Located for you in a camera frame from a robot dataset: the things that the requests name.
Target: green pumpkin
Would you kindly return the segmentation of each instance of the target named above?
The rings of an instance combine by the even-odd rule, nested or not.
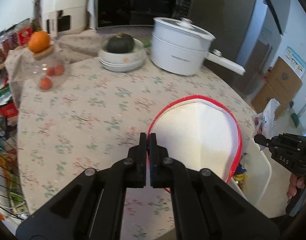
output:
[[[130,53],[133,51],[135,42],[132,36],[119,33],[109,39],[106,49],[110,53]]]

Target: wire rack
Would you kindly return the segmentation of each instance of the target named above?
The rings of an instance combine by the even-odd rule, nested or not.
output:
[[[0,216],[25,220],[29,211],[20,184],[16,129],[5,134],[0,123]]]

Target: white air fryer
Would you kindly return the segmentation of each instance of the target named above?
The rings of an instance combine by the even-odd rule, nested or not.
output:
[[[42,0],[41,10],[42,28],[53,38],[86,27],[87,0]]]

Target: microwave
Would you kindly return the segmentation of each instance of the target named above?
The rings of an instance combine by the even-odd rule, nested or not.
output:
[[[95,27],[154,25],[154,17],[189,18],[192,0],[94,0]]]

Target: lid knob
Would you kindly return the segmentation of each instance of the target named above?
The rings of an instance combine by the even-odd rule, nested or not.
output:
[[[213,50],[213,54],[215,54],[216,56],[219,56],[219,57],[222,56],[222,53],[219,50],[217,50],[217,49]]]
[[[193,29],[192,21],[190,19],[181,18],[181,20],[182,21],[178,23],[180,26]]]

